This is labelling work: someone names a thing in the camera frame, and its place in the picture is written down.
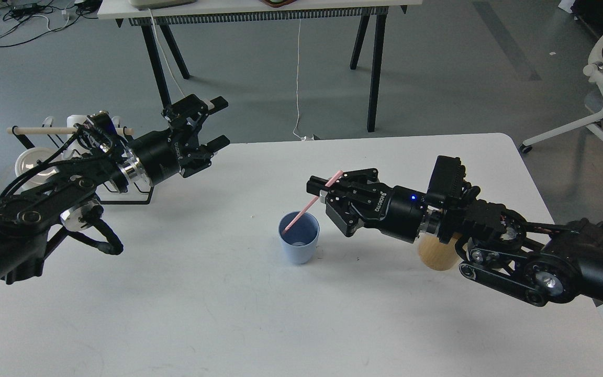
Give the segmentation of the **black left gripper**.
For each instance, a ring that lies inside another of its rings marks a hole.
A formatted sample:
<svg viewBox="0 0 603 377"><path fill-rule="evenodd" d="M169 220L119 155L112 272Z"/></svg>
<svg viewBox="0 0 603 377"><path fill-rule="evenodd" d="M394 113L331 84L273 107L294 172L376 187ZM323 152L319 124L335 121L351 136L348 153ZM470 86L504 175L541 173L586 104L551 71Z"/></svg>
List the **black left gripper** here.
<svg viewBox="0 0 603 377"><path fill-rule="evenodd" d="M189 178L211 166L217 152L231 141L221 135L198 146L198 134L209 115L227 107L228 101L222 96L205 102L190 94L162 109L161 115L167 120L169 129L151 131L129 142L129 149L139 160L144 180L150 187L178 173Z"/></svg>

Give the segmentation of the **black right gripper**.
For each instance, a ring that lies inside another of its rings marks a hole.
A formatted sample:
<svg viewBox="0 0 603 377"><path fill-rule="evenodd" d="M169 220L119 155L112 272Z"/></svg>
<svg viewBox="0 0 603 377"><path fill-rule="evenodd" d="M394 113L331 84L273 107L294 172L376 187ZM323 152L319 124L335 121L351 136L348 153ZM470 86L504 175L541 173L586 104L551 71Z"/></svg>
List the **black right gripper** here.
<svg viewBox="0 0 603 377"><path fill-rule="evenodd" d="M424 193L379 182L377 169L344 172L330 186L327 183L311 176L306 193L325 203L326 215L347 238L364 226L408 243L416 241L428 207Z"/></svg>

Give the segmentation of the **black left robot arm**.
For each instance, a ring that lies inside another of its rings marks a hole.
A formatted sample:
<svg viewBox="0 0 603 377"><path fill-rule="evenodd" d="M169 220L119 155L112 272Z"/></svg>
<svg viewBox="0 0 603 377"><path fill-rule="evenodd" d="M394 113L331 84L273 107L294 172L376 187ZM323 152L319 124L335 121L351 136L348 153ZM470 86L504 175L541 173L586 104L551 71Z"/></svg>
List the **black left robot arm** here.
<svg viewBox="0 0 603 377"><path fill-rule="evenodd" d="M198 134L208 116L227 106L222 96L203 101L191 94L165 106L166 130L136 139L119 135L107 112L77 124L57 151L0 193L0 280L41 276L65 238L108 255L122 253L124 245L102 219L97 188L108 182L124 193L137 181L154 187L174 174L187 178L207 169L230 141L219 136L203 144Z"/></svg>

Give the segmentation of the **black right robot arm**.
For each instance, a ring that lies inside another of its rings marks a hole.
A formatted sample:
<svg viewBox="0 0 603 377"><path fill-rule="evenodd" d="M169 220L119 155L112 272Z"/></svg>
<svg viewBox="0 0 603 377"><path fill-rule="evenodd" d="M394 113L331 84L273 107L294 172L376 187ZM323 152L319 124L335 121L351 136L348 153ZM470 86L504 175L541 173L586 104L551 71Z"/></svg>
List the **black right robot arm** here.
<svg viewBox="0 0 603 377"><path fill-rule="evenodd" d="M337 181L309 178L326 215L348 238L361 227L412 243L421 233L442 244L455 239L467 279L533 306L569 303L579 295L603 302L603 222L565 225L526 220L503 204L479 199L460 158L437 157L425 193L389 187L377 169L353 170Z"/></svg>

